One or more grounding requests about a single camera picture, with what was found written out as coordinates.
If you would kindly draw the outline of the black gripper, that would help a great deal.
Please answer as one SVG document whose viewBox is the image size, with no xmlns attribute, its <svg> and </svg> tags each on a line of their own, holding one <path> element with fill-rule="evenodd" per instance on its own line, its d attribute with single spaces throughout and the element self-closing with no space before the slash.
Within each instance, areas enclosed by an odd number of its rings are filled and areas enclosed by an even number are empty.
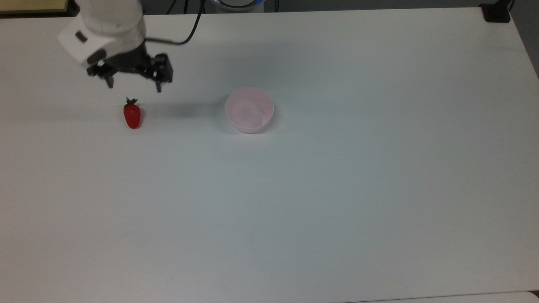
<svg viewBox="0 0 539 303">
<path fill-rule="evenodd" d="M 115 71 L 149 75 L 158 93 L 162 92 L 164 84 L 173 82 L 173 67 L 169 56 L 166 53 L 160 53 L 150 57 L 144 42 L 129 52 L 104 59 L 102 65 L 88 67 L 86 71 L 89 76 L 105 81 L 110 89 L 114 87 Z"/>
</svg>

